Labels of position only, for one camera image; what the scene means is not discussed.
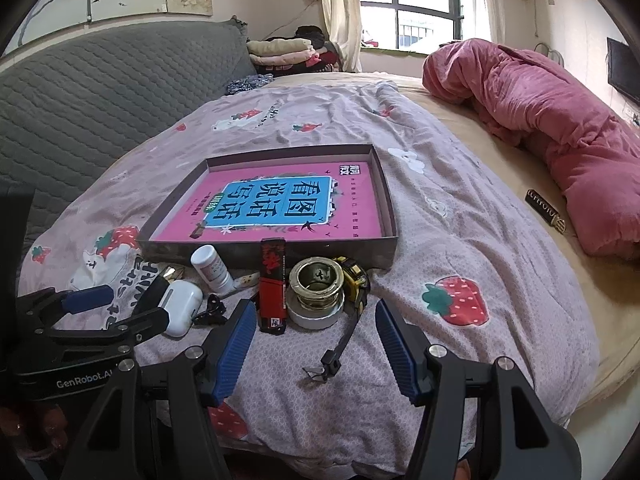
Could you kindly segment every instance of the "window frame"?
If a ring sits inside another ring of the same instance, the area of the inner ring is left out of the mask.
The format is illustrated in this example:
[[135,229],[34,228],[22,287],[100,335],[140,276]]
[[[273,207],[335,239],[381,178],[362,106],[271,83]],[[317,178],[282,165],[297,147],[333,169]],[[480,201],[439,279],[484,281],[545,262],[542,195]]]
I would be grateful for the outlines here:
[[427,7],[415,7],[399,3],[399,0],[391,0],[391,3],[384,2],[363,2],[360,5],[364,7],[383,7],[384,9],[393,9],[396,12],[396,50],[400,50],[400,22],[398,20],[398,10],[406,12],[415,12],[417,14],[427,14],[428,16],[436,16],[437,18],[445,18],[453,21],[453,39],[462,40],[462,4],[460,0],[449,0],[449,12],[441,10],[428,9]]

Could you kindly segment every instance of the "headboard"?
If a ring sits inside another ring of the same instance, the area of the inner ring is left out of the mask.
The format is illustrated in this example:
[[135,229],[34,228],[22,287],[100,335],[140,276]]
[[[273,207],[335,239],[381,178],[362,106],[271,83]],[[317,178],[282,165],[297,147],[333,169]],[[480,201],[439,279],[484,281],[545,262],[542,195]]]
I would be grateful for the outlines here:
[[122,155],[255,74],[246,27],[155,22],[50,46],[0,73],[0,180],[36,188],[25,247]]

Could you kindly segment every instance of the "metal bolt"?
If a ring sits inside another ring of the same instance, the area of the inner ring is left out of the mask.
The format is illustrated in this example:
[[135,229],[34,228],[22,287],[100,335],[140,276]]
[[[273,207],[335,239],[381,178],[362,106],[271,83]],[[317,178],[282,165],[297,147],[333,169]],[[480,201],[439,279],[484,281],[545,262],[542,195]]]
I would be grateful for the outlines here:
[[187,359],[197,359],[202,354],[202,348],[200,348],[199,346],[190,346],[184,351],[184,355],[187,356]]
[[508,357],[498,357],[498,366],[503,370],[513,370],[515,363]]
[[447,349],[442,345],[431,345],[429,347],[429,353],[434,357],[444,357],[447,355]]
[[128,372],[130,370],[133,370],[135,366],[136,363],[133,361],[133,359],[123,359],[118,363],[118,370],[120,370],[121,372]]

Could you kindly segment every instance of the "television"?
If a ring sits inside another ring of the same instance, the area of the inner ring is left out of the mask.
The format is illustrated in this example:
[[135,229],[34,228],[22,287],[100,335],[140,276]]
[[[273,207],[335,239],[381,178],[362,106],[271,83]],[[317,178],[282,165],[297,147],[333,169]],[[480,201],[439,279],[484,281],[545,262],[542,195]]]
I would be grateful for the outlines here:
[[624,43],[607,38],[609,84],[640,105],[640,63]]

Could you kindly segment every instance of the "crumpled blue cloth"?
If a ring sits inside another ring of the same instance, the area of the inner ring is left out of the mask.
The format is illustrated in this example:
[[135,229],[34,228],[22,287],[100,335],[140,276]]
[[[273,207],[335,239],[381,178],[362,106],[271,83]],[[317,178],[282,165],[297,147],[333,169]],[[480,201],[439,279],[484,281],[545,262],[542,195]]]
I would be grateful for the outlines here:
[[236,79],[226,86],[226,95],[234,95],[248,90],[254,90],[273,81],[273,74],[248,75],[242,79]]

